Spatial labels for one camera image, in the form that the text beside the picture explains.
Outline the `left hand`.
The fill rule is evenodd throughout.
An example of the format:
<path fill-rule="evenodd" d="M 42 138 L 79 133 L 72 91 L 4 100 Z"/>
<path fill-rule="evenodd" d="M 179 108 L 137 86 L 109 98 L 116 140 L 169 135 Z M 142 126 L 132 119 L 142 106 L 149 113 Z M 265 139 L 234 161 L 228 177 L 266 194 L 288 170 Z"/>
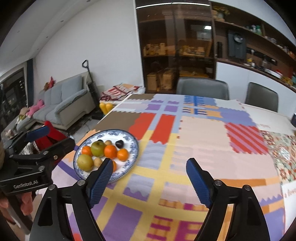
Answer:
<path fill-rule="evenodd" d="M 1 208 L 8 209 L 10 206 L 20 210 L 24 216 L 28 216 L 33 211 L 32 193 L 27 192 L 19 196 L 1 197 Z"/>

